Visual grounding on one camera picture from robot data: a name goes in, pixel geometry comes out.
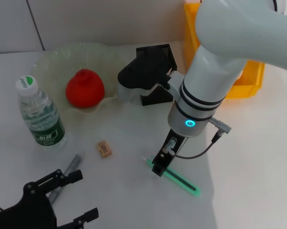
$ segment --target small wooden block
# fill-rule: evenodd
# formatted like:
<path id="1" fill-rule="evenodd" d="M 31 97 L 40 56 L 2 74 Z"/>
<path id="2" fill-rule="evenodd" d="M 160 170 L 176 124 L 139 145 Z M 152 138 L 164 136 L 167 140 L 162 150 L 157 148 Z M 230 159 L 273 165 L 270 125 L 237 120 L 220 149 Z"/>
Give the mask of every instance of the small wooden block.
<path id="1" fill-rule="evenodd" d="M 97 150 L 98 153 L 101 155 L 101 157 L 107 157 L 112 154 L 112 150 L 109 147 L 109 145 L 106 143 L 106 141 L 101 141 L 97 144 Z"/>

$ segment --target cable connector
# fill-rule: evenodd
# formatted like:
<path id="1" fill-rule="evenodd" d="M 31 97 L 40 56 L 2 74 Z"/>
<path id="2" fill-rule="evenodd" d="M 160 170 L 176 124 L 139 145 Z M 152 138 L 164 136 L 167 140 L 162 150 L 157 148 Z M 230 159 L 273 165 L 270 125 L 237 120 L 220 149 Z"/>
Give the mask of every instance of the cable connector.
<path id="1" fill-rule="evenodd" d="M 219 129 L 222 133 L 228 134 L 231 131 L 231 127 L 220 120 L 217 120 L 213 117 L 209 119 L 209 122 L 213 124 L 216 128 Z"/>
<path id="2" fill-rule="evenodd" d="M 218 130 L 218 131 L 216 132 L 215 136 L 213 137 L 213 139 L 211 140 L 211 142 L 212 142 L 213 144 L 216 143 L 216 141 L 219 140 L 220 137 L 222 137 L 222 135 L 223 135 L 223 132 L 220 131 L 220 130 Z"/>
<path id="3" fill-rule="evenodd" d="M 169 153 L 171 156 L 175 155 L 175 152 L 173 151 L 173 148 L 175 147 L 177 142 L 176 137 L 172 137 L 169 142 L 164 146 L 163 152 L 165 154 Z"/>

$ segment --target red tomato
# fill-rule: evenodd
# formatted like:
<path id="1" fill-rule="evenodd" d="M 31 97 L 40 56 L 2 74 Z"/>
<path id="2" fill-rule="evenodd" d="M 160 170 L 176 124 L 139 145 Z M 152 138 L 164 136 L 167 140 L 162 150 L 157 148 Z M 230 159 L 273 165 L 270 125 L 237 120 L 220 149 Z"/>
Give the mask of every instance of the red tomato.
<path id="1" fill-rule="evenodd" d="M 67 100 L 79 108 L 97 105 L 104 97 L 104 85 L 97 73 L 81 69 L 68 82 L 65 95 Z"/>

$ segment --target plastic bottle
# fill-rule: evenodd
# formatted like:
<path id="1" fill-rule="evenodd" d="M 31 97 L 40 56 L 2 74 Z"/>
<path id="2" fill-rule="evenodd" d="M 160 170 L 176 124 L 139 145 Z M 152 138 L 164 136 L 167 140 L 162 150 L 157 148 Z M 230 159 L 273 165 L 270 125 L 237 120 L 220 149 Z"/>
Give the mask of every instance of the plastic bottle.
<path id="1" fill-rule="evenodd" d="M 65 129 L 57 107 L 39 89 L 32 76 L 23 76 L 15 83 L 20 95 L 20 112 L 35 141 L 46 149 L 59 149 L 66 140 Z"/>

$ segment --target yellow plastic bin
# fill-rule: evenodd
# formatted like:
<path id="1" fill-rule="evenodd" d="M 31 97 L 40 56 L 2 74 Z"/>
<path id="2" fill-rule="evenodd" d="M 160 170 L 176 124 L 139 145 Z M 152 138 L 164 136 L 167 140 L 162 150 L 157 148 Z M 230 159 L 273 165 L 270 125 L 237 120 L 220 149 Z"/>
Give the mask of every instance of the yellow plastic bin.
<path id="1" fill-rule="evenodd" d="M 200 3 L 186 3 L 184 5 L 186 14 L 184 49 L 187 70 L 196 50 L 200 46 L 200 41 L 195 33 L 195 17 L 199 7 Z M 249 98 L 254 96 L 262 86 L 264 68 L 264 63 L 248 61 L 242 76 L 234 83 L 226 98 Z"/>

